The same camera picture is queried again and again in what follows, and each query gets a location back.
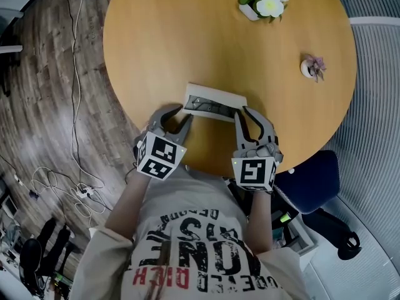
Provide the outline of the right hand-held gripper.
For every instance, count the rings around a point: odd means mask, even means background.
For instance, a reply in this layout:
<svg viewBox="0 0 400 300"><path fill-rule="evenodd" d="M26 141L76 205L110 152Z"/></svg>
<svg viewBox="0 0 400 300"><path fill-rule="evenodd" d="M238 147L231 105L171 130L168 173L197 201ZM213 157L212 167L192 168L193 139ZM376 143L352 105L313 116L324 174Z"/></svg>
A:
<svg viewBox="0 0 400 300"><path fill-rule="evenodd" d="M257 140L253 139L242 112L236 110L234 123L239 149L231 159L236 184L245 191L271 192L278 166L283 161L278 137L270 120L249 106L242 108L259 127L260 134Z"/></svg>

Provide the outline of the white box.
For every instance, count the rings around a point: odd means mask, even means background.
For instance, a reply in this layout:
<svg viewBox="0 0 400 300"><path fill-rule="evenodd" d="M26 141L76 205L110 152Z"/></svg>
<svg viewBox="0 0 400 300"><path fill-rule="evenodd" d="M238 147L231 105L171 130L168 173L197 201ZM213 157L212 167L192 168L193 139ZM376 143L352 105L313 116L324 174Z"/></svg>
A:
<svg viewBox="0 0 400 300"><path fill-rule="evenodd" d="M233 93L226 92L226 91L220 91L218 89L213 89L213 88L201 86L198 84L188 83L187 87L186 87L186 93L185 93L183 109L182 109L182 112L184 112L186 114L191 114L190 112L184 110L184 105L187 103L190 96L199 96L202 98L210 99L210 100L219 102L221 104L227 105L229 107L232 107L235 110L241 110L243 108L243 106L248 105L247 99L244 96L240 96L240 95L233 94ZM226 122L230 122L230 123L234 122L234 118L233 119L217 118L217 120L226 121Z"/></svg>

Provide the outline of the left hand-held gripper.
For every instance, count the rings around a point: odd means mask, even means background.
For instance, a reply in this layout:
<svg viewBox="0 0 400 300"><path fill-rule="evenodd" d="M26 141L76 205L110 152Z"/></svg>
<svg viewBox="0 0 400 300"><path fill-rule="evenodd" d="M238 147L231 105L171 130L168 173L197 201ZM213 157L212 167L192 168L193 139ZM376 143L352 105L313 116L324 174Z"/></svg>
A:
<svg viewBox="0 0 400 300"><path fill-rule="evenodd" d="M182 104L167 104L149 119L149 130L163 129L165 123L183 108ZM181 163L187 149L180 144L188 135L193 115L187 114L173 132L165 137L146 131L137 144L137 171L151 178L166 180Z"/></svg>

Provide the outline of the person's left forearm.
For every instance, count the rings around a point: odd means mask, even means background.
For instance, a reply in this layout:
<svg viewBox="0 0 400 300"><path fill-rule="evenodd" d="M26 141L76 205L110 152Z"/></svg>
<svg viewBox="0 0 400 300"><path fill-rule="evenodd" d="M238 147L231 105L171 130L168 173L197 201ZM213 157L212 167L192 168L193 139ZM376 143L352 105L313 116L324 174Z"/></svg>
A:
<svg viewBox="0 0 400 300"><path fill-rule="evenodd" d="M106 220L105 228L127 239L133 238L150 180L145 174L132 172L126 188Z"/></svg>

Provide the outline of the blue chair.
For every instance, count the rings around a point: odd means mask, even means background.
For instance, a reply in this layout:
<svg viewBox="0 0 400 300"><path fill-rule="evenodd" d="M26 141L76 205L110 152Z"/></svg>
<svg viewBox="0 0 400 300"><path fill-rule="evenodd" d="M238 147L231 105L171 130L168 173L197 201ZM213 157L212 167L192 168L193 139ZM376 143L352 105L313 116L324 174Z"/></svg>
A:
<svg viewBox="0 0 400 300"><path fill-rule="evenodd" d="M339 161L331 150L318 151L292 172L276 175L274 189L294 209L309 214L340 191Z"/></svg>

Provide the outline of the white desk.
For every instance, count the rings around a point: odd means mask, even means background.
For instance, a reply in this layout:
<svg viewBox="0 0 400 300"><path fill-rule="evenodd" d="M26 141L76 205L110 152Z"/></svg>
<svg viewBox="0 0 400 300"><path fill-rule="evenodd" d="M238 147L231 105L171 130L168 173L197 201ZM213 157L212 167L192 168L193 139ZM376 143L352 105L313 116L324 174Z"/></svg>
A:
<svg viewBox="0 0 400 300"><path fill-rule="evenodd" d="M0 8L0 16L9 18L22 18L24 13L14 9ZM0 46L0 54L20 53L23 45Z"/></svg>

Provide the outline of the small pink succulent pot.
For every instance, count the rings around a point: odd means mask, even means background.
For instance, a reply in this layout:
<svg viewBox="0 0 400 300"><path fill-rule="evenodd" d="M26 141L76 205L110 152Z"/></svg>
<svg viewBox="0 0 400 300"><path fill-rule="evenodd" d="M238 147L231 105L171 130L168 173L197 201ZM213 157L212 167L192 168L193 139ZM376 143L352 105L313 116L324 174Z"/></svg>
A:
<svg viewBox="0 0 400 300"><path fill-rule="evenodd" d="M326 65L323 57L316 57L311 54L303 54L300 69L306 78L313 78L316 83L319 80L324 80Z"/></svg>

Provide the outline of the white flower plant pot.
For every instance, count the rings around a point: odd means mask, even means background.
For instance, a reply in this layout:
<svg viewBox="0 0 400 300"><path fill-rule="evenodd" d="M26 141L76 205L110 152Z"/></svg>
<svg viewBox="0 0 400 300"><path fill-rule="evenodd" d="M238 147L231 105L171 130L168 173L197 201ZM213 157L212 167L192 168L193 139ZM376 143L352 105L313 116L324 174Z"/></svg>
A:
<svg viewBox="0 0 400 300"><path fill-rule="evenodd" d="M289 0L237 0L239 10L250 20L275 19L282 21Z"/></svg>

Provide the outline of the person's right forearm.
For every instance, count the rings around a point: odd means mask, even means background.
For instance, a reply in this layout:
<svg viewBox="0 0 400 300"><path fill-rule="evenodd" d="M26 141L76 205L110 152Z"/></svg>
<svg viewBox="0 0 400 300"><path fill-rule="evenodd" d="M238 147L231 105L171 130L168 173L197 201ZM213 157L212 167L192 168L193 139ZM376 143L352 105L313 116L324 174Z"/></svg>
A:
<svg viewBox="0 0 400 300"><path fill-rule="evenodd" d="M270 194L262 191L254 193L244 240L254 254L273 248Z"/></svg>

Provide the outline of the person's printed grey shirt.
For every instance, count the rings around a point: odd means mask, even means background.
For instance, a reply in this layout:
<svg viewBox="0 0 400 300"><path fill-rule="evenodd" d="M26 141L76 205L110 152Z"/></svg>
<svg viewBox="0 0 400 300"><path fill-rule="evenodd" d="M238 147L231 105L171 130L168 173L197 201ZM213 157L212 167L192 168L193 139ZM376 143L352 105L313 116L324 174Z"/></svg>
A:
<svg viewBox="0 0 400 300"><path fill-rule="evenodd" d="M69 299L309 300L296 252L250 250L249 215L221 177L180 166L151 178L133 238L99 226Z"/></svg>

